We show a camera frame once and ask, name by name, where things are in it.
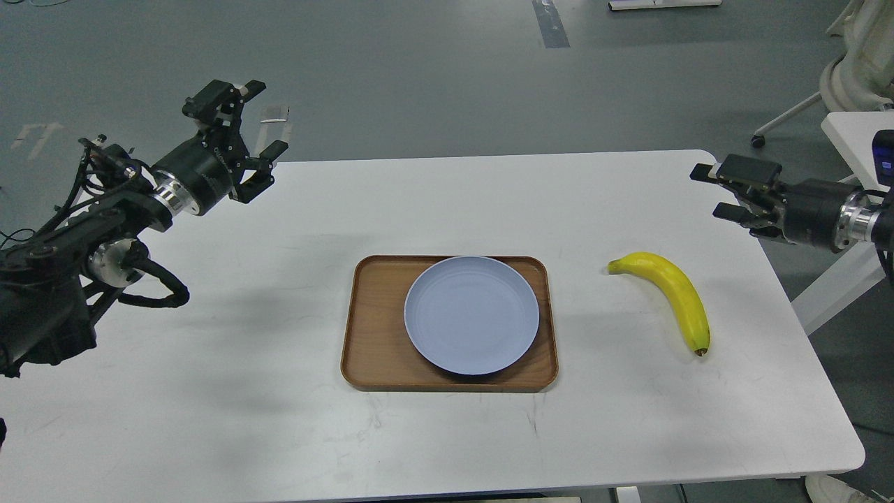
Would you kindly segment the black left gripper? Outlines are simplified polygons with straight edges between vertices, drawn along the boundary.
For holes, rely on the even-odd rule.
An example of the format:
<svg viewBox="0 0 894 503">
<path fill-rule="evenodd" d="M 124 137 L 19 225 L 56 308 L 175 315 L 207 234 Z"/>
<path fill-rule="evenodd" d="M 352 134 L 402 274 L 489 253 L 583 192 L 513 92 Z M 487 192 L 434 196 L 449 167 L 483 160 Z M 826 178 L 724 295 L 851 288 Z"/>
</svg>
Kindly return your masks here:
<svg viewBox="0 0 894 503">
<path fill-rule="evenodd" d="M 252 157 L 242 137 L 244 108 L 265 90 L 260 80 L 242 86 L 211 80 L 185 99 L 182 114 L 197 133 L 151 166 L 154 198 L 173 216 L 203 216 L 225 197 L 248 204 L 274 184 L 272 169 L 287 141 L 274 140 Z"/>
</svg>

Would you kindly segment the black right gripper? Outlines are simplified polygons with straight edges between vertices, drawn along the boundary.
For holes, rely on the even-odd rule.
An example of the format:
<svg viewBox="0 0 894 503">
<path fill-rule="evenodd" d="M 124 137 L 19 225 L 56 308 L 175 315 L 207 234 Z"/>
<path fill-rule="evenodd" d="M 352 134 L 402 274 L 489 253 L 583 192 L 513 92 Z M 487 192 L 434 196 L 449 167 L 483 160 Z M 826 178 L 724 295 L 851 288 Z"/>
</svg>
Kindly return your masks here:
<svg viewBox="0 0 894 503">
<path fill-rule="evenodd" d="M 780 174 L 780 163 L 728 155 L 718 163 L 697 163 L 690 179 L 717 184 L 747 201 L 777 192 L 775 221 L 772 214 L 729 203 L 718 203 L 712 211 L 715 219 L 731 221 L 753 238 L 831 252 L 868 241 L 867 196 L 861 187 L 814 179 L 787 184 L 780 182 Z"/>
</svg>

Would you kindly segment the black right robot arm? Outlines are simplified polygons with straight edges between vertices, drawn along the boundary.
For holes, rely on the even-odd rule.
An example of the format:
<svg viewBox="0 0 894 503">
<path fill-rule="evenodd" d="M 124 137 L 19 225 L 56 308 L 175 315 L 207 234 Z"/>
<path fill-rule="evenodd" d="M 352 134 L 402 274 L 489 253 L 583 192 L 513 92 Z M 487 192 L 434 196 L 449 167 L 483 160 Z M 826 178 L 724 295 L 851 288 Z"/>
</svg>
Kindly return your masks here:
<svg viewBox="0 0 894 503">
<path fill-rule="evenodd" d="M 690 178 L 730 191 L 737 203 L 718 203 L 713 217 L 746 228 L 754 238 L 810 245 L 834 254 L 857 242 L 872 243 L 891 282 L 891 129 L 875 133 L 871 153 L 877 182 L 885 191 L 815 179 L 787 184 L 780 178 L 779 163 L 740 155 L 728 155 L 714 166 L 697 163 Z"/>
</svg>

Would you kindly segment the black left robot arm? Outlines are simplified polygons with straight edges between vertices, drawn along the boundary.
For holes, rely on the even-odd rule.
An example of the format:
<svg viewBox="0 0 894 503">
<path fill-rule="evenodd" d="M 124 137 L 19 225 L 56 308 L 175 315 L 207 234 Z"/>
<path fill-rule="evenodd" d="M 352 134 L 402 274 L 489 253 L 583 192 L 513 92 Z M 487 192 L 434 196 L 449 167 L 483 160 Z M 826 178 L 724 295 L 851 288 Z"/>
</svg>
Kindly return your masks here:
<svg viewBox="0 0 894 503">
<path fill-rule="evenodd" d="M 105 135 L 81 139 L 73 188 L 51 219 L 1 255 L 1 370 L 57 365 L 96 346 L 96 324 L 116 302 L 151 309 L 188 303 L 189 289 L 153 260 L 140 234 L 166 232 L 178 214 L 204 216 L 224 198 L 247 204 L 274 184 L 288 149 L 258 155 L 242 137 L 245 105 L 265 90 L 211 80 L 185 100 L 197 133 L 146 163 Z"/>
</svg>

